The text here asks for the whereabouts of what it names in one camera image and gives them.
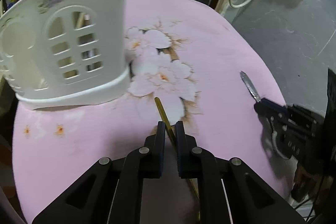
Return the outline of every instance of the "table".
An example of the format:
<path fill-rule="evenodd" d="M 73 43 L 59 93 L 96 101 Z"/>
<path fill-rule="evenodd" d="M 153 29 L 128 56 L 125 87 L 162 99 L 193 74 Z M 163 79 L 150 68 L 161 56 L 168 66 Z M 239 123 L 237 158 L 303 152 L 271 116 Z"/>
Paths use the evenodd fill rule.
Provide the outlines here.
<path fill-rule="evenodd" d="M 57 111 L 18 105 L 13 170 L 27 222 L 99 158 L 118 159 L 142 146 L 160 120 L 154 96 L 200 147 L 223 159 L 240 157 L 286 197 L 295 163 L 272 153 L 239 74 L 249 75 L 261 97 L 284 104 L 262 59 L 223 17 L 194 0 L 126 0 L 125 10 L 134 74 L 126 94 Z M 144 181 L 142 223 L 194 223 L 197 202 L 175 161 L 167 141 L 163 177 Z"/>

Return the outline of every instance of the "flower center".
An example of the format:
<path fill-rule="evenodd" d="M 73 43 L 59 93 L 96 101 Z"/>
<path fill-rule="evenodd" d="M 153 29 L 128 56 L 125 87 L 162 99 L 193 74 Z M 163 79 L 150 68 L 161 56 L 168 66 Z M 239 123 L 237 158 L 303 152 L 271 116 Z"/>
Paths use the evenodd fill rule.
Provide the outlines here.
<path fill-rule="evenodd" d="M 161 80 L 164 80 L 164 81 L 167 81 L 167 82 L 169 81 L 167 75 L 165 75 L 163 73 L 160 73 L 160 78 L 161 78 Z"/>
<path fill-rule="evenodd" d="M 137 41 L 137 42 L 134 42 L 133 45 L 132 45 L 132 49 L 135 49 L 136 47 L 139 47 L 140 46 L 140 42 Z"/>

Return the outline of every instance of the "white flower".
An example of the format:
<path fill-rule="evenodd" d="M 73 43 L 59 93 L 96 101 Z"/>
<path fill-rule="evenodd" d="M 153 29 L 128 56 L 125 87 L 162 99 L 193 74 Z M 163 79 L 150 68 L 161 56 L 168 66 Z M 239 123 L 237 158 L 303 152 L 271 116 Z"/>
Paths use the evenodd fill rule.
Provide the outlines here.
<path fill-rule="evenodd" d="M 137 27 L 127 30 L 125 37 L 125 46 L 133 57 L 142 55 L 148 47 L 168 48 L 171 46 L 170 38 L 158 30 L 148 30 L 143 33 Z"/>
<path fill-rule="evenodd" d="M 136 97 L 154 93 L 154 97 L 160 98 L 171 124 L 184 116 L 181 99 L 195 100 L 196 87 L 188 79 L 191 68 L 180 60 L 171 62 L 169 54 L 146 51 L 134 60 L 132 72 L 135 76 L 128 91 Z"/>

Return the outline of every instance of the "silver knife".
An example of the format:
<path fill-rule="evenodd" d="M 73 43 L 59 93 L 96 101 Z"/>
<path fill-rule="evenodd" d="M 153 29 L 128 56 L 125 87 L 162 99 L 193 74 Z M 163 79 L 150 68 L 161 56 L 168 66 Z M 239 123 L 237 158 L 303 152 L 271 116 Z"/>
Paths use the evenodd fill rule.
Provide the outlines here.
<path fill-rule="evenodd" d="M 243 80 L 244 84 L 246 85 L 246 87 L 248 88 L 248 90 L 251 92 L 253 98 L 257 101 L 260 102 L 261 98 L 257 92 L 257 90 L 255 89 L 251 79 L 247 76 L 247 74 L 243 71 L 240 72 L 240 78 Z"/>

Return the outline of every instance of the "black cable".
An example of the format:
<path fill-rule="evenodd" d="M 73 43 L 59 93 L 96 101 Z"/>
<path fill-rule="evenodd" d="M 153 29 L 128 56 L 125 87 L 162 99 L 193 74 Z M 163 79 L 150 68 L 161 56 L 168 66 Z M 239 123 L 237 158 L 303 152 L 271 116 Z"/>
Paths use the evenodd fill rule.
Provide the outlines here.
<path fill-rule="evenodd" d="M 310 216 L 311 216 L 311 214 L 312 214 L 312 212 L 313 212 L 313 208 L 314 208 L 314 206 L 315 206 L 315 203 L 316 203 L 317 198 L 319 197 L 319 194 L 320 194 L 320 191 L 321 191 L 321 188 L 322 188 L 322 183 L 323 183 L 323 181 L 324 181 L 324 178 L 325 178 L 325 175 L 322 176 L 322 179 L 321 179 L 321 182 L 320 182 L 320 185 L 319 185 L 319 189 L 318 189 L 317 194 L 316 194 L 316 196 L 315 196 L 315 198 L 314 198 L 314 202 L 313 202 L 313 205 L 311 206 L 309 215 L 308 215 L 308 217 L 307 217 L 307 219 L 306 219 L 306 223 L 308 222 L 308 220 L 309 220 L 309 218 L 310 218 Z"/>
<path fill-rule="evenodd" d="M 308 201 L 310 201 L 312 198 L 308 198 L 308 199 L 306 199 L 305 201 L 303 201 L 303 202 L 301 202 L 300 204 L 298 204 L 295 208 L 294 208 L 294 210 L 296 210 L 296 209 L 299 209 L 302 205 L 304 205 L 304 204 L 306 204 Z"/>

